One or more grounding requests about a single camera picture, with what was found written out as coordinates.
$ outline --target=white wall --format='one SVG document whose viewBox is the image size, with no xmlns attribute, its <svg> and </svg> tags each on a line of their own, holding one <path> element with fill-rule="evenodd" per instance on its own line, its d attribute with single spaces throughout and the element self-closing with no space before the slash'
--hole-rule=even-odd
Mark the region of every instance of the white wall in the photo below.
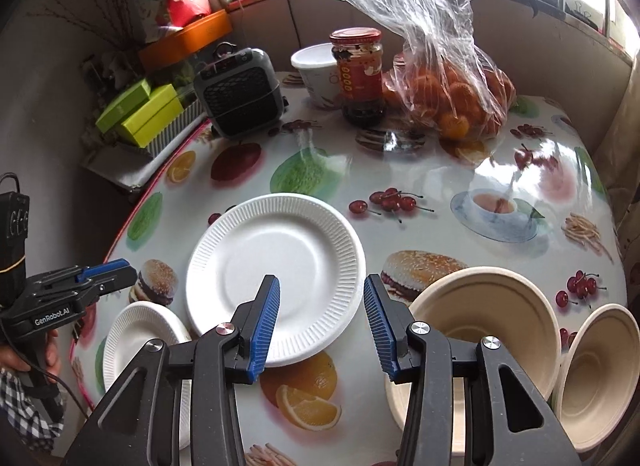
<svg viewBox="0 0 640 466">
<path fill-rule="evenodd" d="M 92 15 L 85 0 L 63 1 Z M 26 16 L 43 3 L 23 0 L 0 34 L 0 173 L 16 172 L 31 197 L 28 275 L 100 263 L 130 210 L 114 187 L 78 165 L 84 116 L 94 105 L 79 63 L 108 46 L 65 22 Z M 1 192 L 9 188 L 5 184 Z M 67 359 L 69 330 L 60 338 L 62 378 L 76 388 Z M 62 451 L 75 435 L 77 418 L 71 406 L 58 443 Z"/>
<path fill-rule="evenodd" d="M 328 41 L 343 27 L 372 25 L 338 0 L 290 0 L 302 46 Z M 574 122 L 590 151 L 609 128 L 631 67 L 580 30 L 510 0 L 473 0 L 474 37 L 522 94 L 552 97 Z M 287 0 L 267 0 L 232 13 L 233 38 L 264 49 L 276 70 L 291 70 L 298 49 Z M 384 31 L 384 63 L 402 48 L 402 38 Z"/>
</svg>

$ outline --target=glass jar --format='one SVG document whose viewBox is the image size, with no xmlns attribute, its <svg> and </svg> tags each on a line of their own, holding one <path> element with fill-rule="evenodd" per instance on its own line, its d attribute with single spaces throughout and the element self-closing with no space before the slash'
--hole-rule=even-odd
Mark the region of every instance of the glass jar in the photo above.
<svg viewBox="0 0 640 466">
<path fill-rule="evenodd" d="M 332 53 L 340 74 L 342 114 L 351 124 L 369 128 L 382 119 L 382 32 L 370 27 L 337 30 Z"/>
</svg>

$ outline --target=clear plastic bag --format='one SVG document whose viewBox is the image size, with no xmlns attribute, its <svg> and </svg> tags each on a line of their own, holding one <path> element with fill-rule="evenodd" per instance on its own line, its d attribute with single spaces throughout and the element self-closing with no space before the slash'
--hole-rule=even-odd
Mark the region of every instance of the clear plastic bag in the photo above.
<svg viewBox="0 0 640 466">
<path fill-rule="evenodd" d="M 471 0 L 345 0 L 404 39 L 383 75 L 387 103 L 446 139 L 494 137 L 515 89 L 474 44 Z"/>
</svg>

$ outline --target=black wire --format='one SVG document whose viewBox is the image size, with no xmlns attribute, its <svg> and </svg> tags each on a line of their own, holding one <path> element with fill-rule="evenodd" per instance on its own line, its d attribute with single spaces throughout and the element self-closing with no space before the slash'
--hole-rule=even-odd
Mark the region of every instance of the black wire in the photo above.
<svg viewBox="0 0 640 466">
<path fill-rule="evenodd" d="M 0 184 L 4 179 L 13 179 L 15 181 L 15 190 L 20 193 L 20 181 L 18 181 L 18 176 L 14 172 L 8 171 L 0 175 Z"/>
<path fill-rule="evenodd" d="M 76 395 L 73 393 L 71 388 L 69 388 L 69 386 L 63 380 L 61 380 L 55 374 L 47 372 L 47 370 L 41 369 L 39 366 L 35 365 L 29 358 L 27 358 L 27 356 L 25 356 L 17 348 L 15 348 L 14 343 L 10 340 L 9 335 L 6 333 L 6 330 L 4 328 L 4 322 L 2 322 L 2 318 L 1 317 L 0 317 L 0 329 L 2 329 L 2 334 L 4 334 L 4 339 L 6 339 L 6 342 L 9 343 L 9 346 L 18 355 L 18 357 L 22 361 L 24 361 L 28 366 L 30 366 L 32 369 L 37 370 L 39 373 L 44 374 L 45 376 L 47 376 L 50 380 L 54 380 L 55 382 L 57 382 L 60 385 L 62 385 L 63 388 L 66 390 L 66 392 L 71 397 L 71 399 L 73 399 L 74 402 L 76 403 L 76 406 L 78 407 L 78 410 L 80 410 L 80 413 L 84 416 L 85 419 L 89 419 L 89 417 L 87 416 L 84 408 L 82 407 L 82 404 L 80 404 L 80 401 L 78 401 L 78 398 L 76 398 Z"/>
<path fill-rule="evenodd" d="M 289 6 L 289 14 L 291 15 L 291 21 L 293 22 L 293 30 L 296 31 L 296 38 L 298 39 L 298 49 L 302 49 L 302 41 L 300 41 L 300 33 L 298 32 L 298 26 L 296 25 L 296 18 L 293 16 L 293 9 L 291 8 L 291 0 L 287 0 Z"/>
</svg>

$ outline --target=checkered sleeve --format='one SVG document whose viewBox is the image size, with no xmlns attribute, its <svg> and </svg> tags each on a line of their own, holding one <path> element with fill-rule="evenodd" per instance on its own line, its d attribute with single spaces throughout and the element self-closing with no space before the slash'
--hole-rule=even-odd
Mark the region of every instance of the checkered sleeve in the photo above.
<svg viewBox="0 0 640 466">
<path fill-rule="evenodd" d="M 60 396 L 56 402 L 62 404 Z M 51 453 L 56 437 L 62 433 L 63 422 L 49 423 L 25 395 L 22 383 L 9 370 L 0 368 L 0 417 L 6 417 L 32 450 Z"/>
</svg>

